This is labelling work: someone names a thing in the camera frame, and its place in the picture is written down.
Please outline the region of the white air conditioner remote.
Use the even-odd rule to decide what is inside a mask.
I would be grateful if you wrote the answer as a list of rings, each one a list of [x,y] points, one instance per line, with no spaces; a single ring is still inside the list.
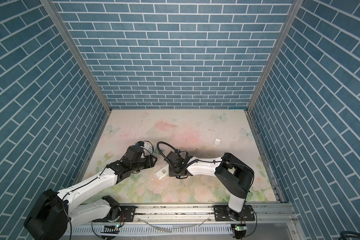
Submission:
[[[165,166],[160,168],[158,171],[155,172],[155,175],[159,180],[162,180],[163,178],[168,176],[169,175],[169,165],[166,164]]]

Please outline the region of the white battery cover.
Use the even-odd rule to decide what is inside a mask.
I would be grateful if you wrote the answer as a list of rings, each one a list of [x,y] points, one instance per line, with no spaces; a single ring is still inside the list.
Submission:
[[[216,146],[220,146],[221,145],[221,139],[215,138],[213,144],[216,145]]]

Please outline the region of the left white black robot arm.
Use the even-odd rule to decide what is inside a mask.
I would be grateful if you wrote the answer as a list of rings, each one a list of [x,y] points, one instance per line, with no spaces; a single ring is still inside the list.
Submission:
[[[41,193],[24,221],[25,229],[35,240],[58,240],[67,231],[92,221],[123,224],[126,215],[113,197],[84,202],[133,173],[153,168],[157,160],[144,147],[128,147],[120,160],[108,164],[100,173],[71,187]]]

